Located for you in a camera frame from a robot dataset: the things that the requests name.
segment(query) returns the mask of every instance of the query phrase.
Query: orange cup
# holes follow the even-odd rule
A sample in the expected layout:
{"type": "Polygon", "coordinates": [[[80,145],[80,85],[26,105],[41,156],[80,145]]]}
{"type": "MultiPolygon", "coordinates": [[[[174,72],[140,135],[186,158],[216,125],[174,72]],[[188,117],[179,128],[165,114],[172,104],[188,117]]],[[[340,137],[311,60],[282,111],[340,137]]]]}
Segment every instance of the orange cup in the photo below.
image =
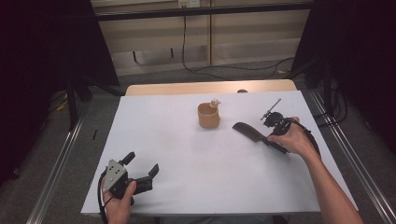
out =
{"type": "Polygon", "coordinates": [[[198,105],[198,120],[205,129],[217,128],[220,124],[219,109],[211,107],[210,103],[198,105]]]}

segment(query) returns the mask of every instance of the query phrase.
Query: black plastic part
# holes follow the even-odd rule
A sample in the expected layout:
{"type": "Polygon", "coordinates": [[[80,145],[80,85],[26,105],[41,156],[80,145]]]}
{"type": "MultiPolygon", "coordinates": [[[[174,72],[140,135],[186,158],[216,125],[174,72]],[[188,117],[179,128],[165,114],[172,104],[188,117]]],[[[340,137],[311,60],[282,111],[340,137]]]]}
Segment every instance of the black plastic part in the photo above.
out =
{"type": "Polygon", "coordinates": [[[158,166],[158,163],[152,167],[152,169],[148,172],[148,175],[154,178],[160,172],[160,167],[158,166]]]}
{"type": "Polygon", "coordinates": [[[268,128],[275,127],[271,133],[272,135],[284,135],[289,131],[291,122],[284,119],[282,114],[274,112],[267,116],[264,125],[268,128]]]}
{"type": "Polygon", "coordinates": [[[128,173],[123,174],[120,179],[111,187],[110,192],[116,199],[122,199],[125,194],[125,190],[128,187],[128,173]]]}
{"type": "Polygon", "coordinates": [[[134,152],[130,152],[123,160],[122,165],[128,165],[134,159],[134,152]]]}
{"type": "MultiPolygon", "coordinates": [[[[134,152],[130,152],[122,161],[119,162],[121,165],[127,165],[131,160],[134,159],[134,152]]],[[[154,167],[148,172],[148,176],[141,177],[138,179],[128,178],[128,172],[125,172],[120,179],[113,185],[113,187],[109,190],[114,198],[122,199],[125,190],[128,188],[129,184],[132,181],[136,182],[136,190],[134,191],[134,195],[146,192],[148,190],[152,190],[152,179],[158,172],[160,171],[160,167],[158,163],[154,165],[154,167]]],[[[131,198],[131,206],[134,205],[134,198],[131,198]]]]}
{"type": "Polygon", "coordinates": [[[280,123],[283,119],[282,114],[278,112],[270,113],[267,116],[267,119],[264,122],[264,125],[267,126],[268,128],[275,127],[278,123],[280,123]]]}
{"type": "Polygon", "coordinates": [[[259,133],[255,128],[251,127],[250,125],[244,122],[237,122],[233,126],[233,129],[237,130],[238,132],[242,133],[244,136],[248,137],[249,139],[253,140],[254,142],[262,141],[265,145],[273,147],[274,149],[280,151],[283,154],[288,154],[288,150],[282,147],[280,144],[275,142],[270,142],[267,140],[267,137],[259,133]]]}

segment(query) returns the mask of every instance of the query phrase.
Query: metal frame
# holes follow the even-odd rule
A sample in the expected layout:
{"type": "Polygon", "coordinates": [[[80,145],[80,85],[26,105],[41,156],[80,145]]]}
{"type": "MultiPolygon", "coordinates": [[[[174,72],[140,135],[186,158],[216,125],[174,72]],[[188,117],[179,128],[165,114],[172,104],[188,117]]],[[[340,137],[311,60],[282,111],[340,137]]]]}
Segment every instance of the metal frame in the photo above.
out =
{"type": "MultiPolygon", "coordinates": [[[[324,107],[324,101],[319,95],[318,92],[311,92],[311,97],[314,100],[315,104],[317,105],[319,111],[324,113],[326,108],[324,107]]],[[[334,118],[329,116],[324,116],[326,122],[335,122],[334,118]]],[[[332,124],[329,126],[332,134],[334,135],[335,139],[337,140],[340,148],[346,155],[349,164],[352,166],[353,170],[355,171],[358,179],[361,181],[364,189],[366,190],[367,194],[369,195],[370,199],[372,200],[374,206],[378,210],[379,215],[382,217],[385,223],[392,224],[396,223],[396,216],[395,213],[390,206],[387,198],[385,197],[382,190],[379,186],[375,183],[373,178],[367,172],[366,168],[364,167],[361,159],[359,159],[358,154],[356,154],[355,149],[347,140],[347,137],[344,135],[343,131],[341,130],[338,124],[332,124]]]]}
{"type": "Polygon", "coordinates": [[[163,9],[153,11],[117,12],[117,13],[97,13],[95,18],[98,21],[121,21],[148,18],[182,17],[182,16],[202,16],[216,14],[268,12],[268,11],[288,11],[310,9],[314,2],[281,3],[281,4],[261,4],[250,6],[232,7],[188,7],[163,9]]]}
{"type": "Polygon", "coordinates": [[[29,218],[26,221],[26,224],[42,223],[44,216],[46,215],[47,209],[50,205],[52,196],[55,193],[56,186],[61,179],[61,174],[64,170],[64,166],[66,165],[67,158],[69,157],[70,152],[73,149],[73,145],[78,137],[79,130],[82,126],[82,121],[87,114],[89,105],[89,102],[85,103],[81,108],[80,117],[77,121],[77,124],[74,126],[74,129],[67,135],[58,160],[55,162],[55,165],[52,168],[47,183],[41,191],[41,194],[38,197],[37,202],[35,203],[35,207],[33,208],[29,218]]]}

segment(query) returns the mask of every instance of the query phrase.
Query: black cable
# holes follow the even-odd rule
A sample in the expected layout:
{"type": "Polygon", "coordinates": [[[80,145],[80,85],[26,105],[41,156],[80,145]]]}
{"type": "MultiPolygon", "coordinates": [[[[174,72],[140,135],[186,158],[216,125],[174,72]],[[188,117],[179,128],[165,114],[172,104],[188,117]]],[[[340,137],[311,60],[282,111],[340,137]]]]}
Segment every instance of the black cable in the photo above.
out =
{"type": "Polygon", "coordinates": [[[113,199],[113,197],[111,197],[109,200],[107,200],[107,202],[105,202],[105,204],[103,205],[103,207],[106,207],[106,204],[108,204],[112,199],[113,199]]]}
{"type": "Polygon", "coordinates": [[[334,118],[332,121],[320,124],[320,125],[318,125],[319,128],[326,127],[326,126],[329,126],[329,125],[339,124],[339,123],[341,123],[342,121],[344,121],[347,118],[347,99],[344,96],[344,94],[341,94],[341,96],[343,97],[343,100],[344,100],[344,107],[345,107],[344,116],[341,119],[339,119],[339,120],[336,120],[336,118],[334,118]]]}
{"type": "Polygon", "coordinates": [[[283,120],[292,122],[292,123],[298,125],[300,128],[302,128],[303,131],[304,131],[304,133],[305,133],[305,135],[308,137],[308,140],[312,143],[312,146],[314,146],[315,151],[316,151],[316,152],[319,154],[319,156],[320,156],[320,150],[319,150],[318,143],[317,143],[317,141],[315,140],[314,135],[312,135],[311,131],[309,131],[308,129],[306,129],[305,126],[304,126],[303,124],[301,124],[300,122],[298,122],[298,121],[295,120],[295,119],[286,118],[286,119],[283,119],[283,120]]]}
{"type": "Polygon", "coordinates": [[[320,156],[320,150],[319,150],[319,146],[317,141],[315,140],[314,135],[312,135],[311,131],[309,131],[308,129],[305,128],[305,126],[303,124],[301,124],[299,121],[292,119],[292,118],[268,118],[267,119],[271,119],[274,121],[274,123],[280,123],[281,120],[284,120],[288,123],[294,123],[297,126],[299,126],[301,129],[303,129],[306,137],[308,138],[308,140],[311,142],[312,146],[314,147],[314,150],[319,154],[320,156]]]}
{"type": "Polygon", "coordinates": [[[187,20],[187,17],[184,16],[183,19],[184,19],[184,32],[183,32],[183,46],[182,46],[182,51],[181,51],[181,62],[183,64],[183,67],[186,70],[188,70],[189,72],[191,72],[191,73],[194,73],[194,74],[197,74],[197,75],[206,75],[206,76],[211,76],[211,77],[217,77],[217,78],[221,78],[221,79],[225,79],[225,80],[231,80],[231,79],[229,79],[227,77],[219,77],[219,76],[216,76],[216,75],[213,75],[213,74],[201,73],[199,71],[202,71],[202,70],[205,70],[205,69],[208,69],[208,68],[232,68],[232,69],[248,70],[248,71],[260,71],[260,70],[265,70],[265,69],[269,69],[269,68],[274,67],[275,68],[274,72],[270,76],[263,78],[263,79],[267,79],[269,77],[272,77],[275,74],[275,71],[276,71],[277,67],[281,63],[283,63],[285,61],[288,61],[288,60],[294,59],[293,57],[289,57],[289,58],[283,59],[283,60],[281,60],[281,61],[279,61],[279,62],[277,62],[277,63],[275,63],[273,65],[266,66],[266,67],[260,67],[260,68],[244,68],[244,67],[237,67],[237,66],[230,66],[230,65],[211,65],[211,66],[205,66],[205,67],[197,68],[197,69],[190,69],[189,67],[187,67],[186,62],[185,62],[185,46],[186,46],[186,31],[187,31],[187,22],[186,22],[186,20],[187,20]]]}
{"type": "Polygon", "coordinates": [[[313,115],[312,117],[314,117],[315,120],[320,119],[322,116],[325,116],[325,115],[327,115],[327,114],[332,114],[332,112],[333,112],[337,107],[339,108],[337,114],[339,115],[339,114],[341,113],[341,106],[340,106],[340,103],[339,103],[338,97],[337,97],[338,91],[339,91],[338,88],[335,89],[335,94],[334,94],[334,96],[332,97],[332,110],[331,110],[331,111],[325,111],[325,112],[323,112],[323,113],[321,113],[321,114],[318,114],[318,115],[313,115]]]}
{"type": "Polygon", "coordinates": [[[107,216],[106,216],[106,210],[105,210],[105,207],[102,205],[102,198],[101,198],[101,185],[102,185],[102,180],[105,177],[105,175],[106,175],[106,170],[104,172],[102,172],[102,174],[99,177],[97,195],[98,195],[100,216],[102,218],[103,223],[107,224],[108,221],[107,221],[107,216]]]}

